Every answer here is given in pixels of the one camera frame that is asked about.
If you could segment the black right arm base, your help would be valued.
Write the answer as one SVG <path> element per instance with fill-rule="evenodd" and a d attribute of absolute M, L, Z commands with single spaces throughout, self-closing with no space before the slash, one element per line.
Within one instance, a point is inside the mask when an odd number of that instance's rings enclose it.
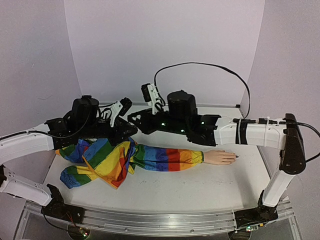
<path fill-rule="evenodd" d="M 274 207 L 263 205 L 263 194 L 264 190 L 260 194 L 257 207 L 237 210 L 234 212 L 234 220 L 237 230 L 242 230 L 249 226 L 266 224 L 278 219 L 278 205 Z"/>

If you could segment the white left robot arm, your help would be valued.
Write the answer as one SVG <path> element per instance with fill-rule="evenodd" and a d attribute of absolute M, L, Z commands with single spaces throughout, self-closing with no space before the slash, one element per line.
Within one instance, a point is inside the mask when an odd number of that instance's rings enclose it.
<path fill-rule="evenodd" d="M 63 117 L 47 120 L 27 130 L 0 138 L 0 191 L 47 206 L 56 218 L 64 218 L 67 206 L 54 198 L 53 186 L 45 186 L 23 175 L 21 170 L 12 169 L 10 162 L 32 161 L 44 152 L 75 145 L 80 139 L 109 140 L 112 146 L 123 142 L 137 133 L 137 128 L 123 119 L 132 106 L 125 97 L 112 104 L 100 106 L 97 99 L 83 95 L 73 101 L 72 108 Z"/>

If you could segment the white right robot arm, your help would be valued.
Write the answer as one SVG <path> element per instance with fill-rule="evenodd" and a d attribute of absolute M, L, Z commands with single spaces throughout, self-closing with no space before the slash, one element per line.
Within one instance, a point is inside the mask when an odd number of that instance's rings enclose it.
<path fill-rule="evenodd" d="M 275 207 L 293 178 L 306 168 L 304 141 L 296 117 L 246 118 L 237 108 L 196 105 L 193 95 L 177 91 L 168 95 L 168 106 L 157 108 L 149 94 L 148 105 L 128 114 L 139 130 L 139 138 L 166 147 L 197 149 L 257 148 L 278 153 L 278 167 L 261 196 L 266 207 Z"/>

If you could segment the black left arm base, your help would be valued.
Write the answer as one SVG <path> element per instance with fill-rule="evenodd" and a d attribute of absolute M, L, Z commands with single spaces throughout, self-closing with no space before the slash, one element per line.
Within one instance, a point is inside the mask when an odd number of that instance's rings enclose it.
<path fill-rule="evenodd" d="M 66 204 L 59 189 L 51 184 L 46 185 L 50 190 L 51 200 L 41 209 L 41 213 L 55 219 L 81 224 L 84 219 L 85 209 L 83 207 Z"/>

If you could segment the rainbow striped jacket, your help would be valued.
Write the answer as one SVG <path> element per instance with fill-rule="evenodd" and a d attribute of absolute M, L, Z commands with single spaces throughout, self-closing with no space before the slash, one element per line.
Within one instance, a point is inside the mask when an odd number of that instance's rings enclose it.
<path fill-rule="evenodd" d="M 55 153 L 72 163 L 60 174 L 60 180 L 69 189 L 96 179 L 118 189 L 128 174 L 134 174 L 136 167 L 156 172 L 179 172 L 204 162 L 202 151 L 147 146 L 132 138 L 117 146 L 112 146 L 107 138 L 79 139 L 77 144 Z"/>

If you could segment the mannequin hand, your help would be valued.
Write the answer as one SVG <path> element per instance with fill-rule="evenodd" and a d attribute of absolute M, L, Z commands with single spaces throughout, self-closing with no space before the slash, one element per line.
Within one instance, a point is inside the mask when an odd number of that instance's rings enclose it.
<path fill-rule="evenodd" d="M 203 162 L 216 166 L 227 166 L 233 164 L 238 156 L 233 152 L 225 150 L 209 150 L 203 153 Z"/>

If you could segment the aluminium front rail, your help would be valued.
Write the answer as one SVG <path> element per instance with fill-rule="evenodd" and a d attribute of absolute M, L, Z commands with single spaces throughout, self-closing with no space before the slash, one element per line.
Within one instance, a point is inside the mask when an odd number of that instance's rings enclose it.
<path fill-rule="evenodd" d="M 28 202 L 26 210 L 41 213 L 42 207 Z M 73 223 L 61 219 L 46 216 L 49 219 L 72 226 L 84 227 L 86 229 L 97 229 L 111 233 L 129 234 L 138 236 L 195 236 L 212 235 L 217 233 L 259 229 L 266 224 L 275 223 L 280 220 L 294 216 L 290 201 L 281 201 L 277 206 L 278 219 L 265 224 L 248 226 L 245 229 L 236 229 L 235 214 L 233 210 L 207 211 L 191 213 L 138 213 L 121 212 L 113 210 L 102 210 L 96 208 L 84 208 L 82 223 Z"/>

